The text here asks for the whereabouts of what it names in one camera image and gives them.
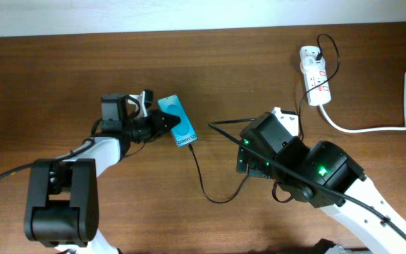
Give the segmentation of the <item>blue Galaxy S25 smartphone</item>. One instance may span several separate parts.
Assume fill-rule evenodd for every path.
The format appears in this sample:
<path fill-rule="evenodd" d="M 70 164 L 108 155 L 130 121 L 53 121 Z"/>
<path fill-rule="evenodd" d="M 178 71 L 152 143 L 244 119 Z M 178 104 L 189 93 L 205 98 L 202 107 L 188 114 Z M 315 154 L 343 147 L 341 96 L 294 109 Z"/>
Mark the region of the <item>blue Galaxy S25 smartphone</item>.
<path fill-rule="evenodd" d="M 197 134 L 177 95 L 171 95 L 158 100 L 160 110 L 177 116 L 180 123 L 171 129 L 171 133 L 178 147 L 189 145 L 197 140 Z"/>

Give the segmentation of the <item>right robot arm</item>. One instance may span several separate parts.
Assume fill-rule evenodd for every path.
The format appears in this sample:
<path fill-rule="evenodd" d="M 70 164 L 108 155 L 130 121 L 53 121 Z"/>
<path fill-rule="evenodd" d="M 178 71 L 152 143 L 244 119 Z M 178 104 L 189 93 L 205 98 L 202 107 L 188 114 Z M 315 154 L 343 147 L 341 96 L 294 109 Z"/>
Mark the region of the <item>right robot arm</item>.
<path fill-rule="evenodd" d="M 298 116 L 275 108 L 240 133 L 238 171 L 273 179 L 275 187 L 342 224 L 373 253 L 406 253 L 406 221 L 343 149 L 328 141 L 307 147 Z"/>

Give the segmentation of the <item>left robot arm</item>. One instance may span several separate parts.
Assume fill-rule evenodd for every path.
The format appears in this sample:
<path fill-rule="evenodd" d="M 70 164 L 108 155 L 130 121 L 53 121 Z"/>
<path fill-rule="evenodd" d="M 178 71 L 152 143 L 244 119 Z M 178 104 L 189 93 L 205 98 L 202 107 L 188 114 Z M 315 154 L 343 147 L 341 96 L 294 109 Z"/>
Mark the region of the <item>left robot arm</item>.
<path fill-rule="evenodd" d="M 127 157 L 132 143 L 150 143 L 180 117 L 150 109 L 153 92 L 101 98 L 101 118 L 82 146 L 56 159 L 38 159 L 30 171 L 24 232 L 61 253 L 119 253 L 99 230 L 97 178 Z"/>

